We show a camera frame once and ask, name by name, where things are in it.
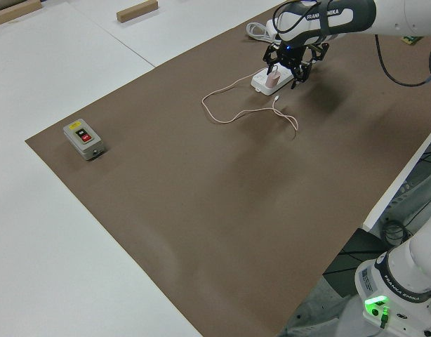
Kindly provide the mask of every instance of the switch box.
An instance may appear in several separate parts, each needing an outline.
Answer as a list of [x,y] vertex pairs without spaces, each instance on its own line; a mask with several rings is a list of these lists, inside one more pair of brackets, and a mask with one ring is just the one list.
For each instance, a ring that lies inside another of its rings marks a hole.
[[102,139],[83,119],[77,119],[62,130],[85,160],[96,158],[105,151]]

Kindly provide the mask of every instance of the yellow label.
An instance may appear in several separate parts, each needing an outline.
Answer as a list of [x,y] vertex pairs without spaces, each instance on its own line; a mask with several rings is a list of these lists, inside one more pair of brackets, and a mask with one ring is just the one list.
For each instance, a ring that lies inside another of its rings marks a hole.
[[74,123],[70,124],[70,125],[69,125],[69,128],[70,128],[71,130],[73,130],[73,129],[75,129],[75,128],[78,128],[80,125],[81,125],[81,122],[80,122],[80,121],[76,121],[76,122],[74,122]]

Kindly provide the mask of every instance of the power socket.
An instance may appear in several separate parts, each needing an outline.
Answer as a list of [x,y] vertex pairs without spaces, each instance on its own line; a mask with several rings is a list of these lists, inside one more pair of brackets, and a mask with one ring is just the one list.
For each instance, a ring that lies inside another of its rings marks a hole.
[[281,73],[281,77],[279,78],[277,85],[273,88],[268,88],[265,85],[265,82],[267,81],[267,68],[253,76],[251,79],[251,85],[257,92],[270,96],[293,79],[290,69],[287,69],[280,64],[276,64],[275,67],[278,67],[277,70]]

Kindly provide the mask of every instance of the brown mat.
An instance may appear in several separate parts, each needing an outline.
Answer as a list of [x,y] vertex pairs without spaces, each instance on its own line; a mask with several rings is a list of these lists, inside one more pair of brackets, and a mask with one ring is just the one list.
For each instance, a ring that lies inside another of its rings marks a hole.
[[[267,45],[244,29],[27,141],[205,337],[278,333],[431,131],[431,84],[391,83],[361,35],[334,41],[306,84],[281,90],[296,138],[271,112],[212,124],[201,97],[264,66]],[[404,80],[425,78],[430,46],[382,41]],[[245,81],[208,103],[228,118],[271,101]],[[79,117],[108,147],[92,162],[62,134]]]

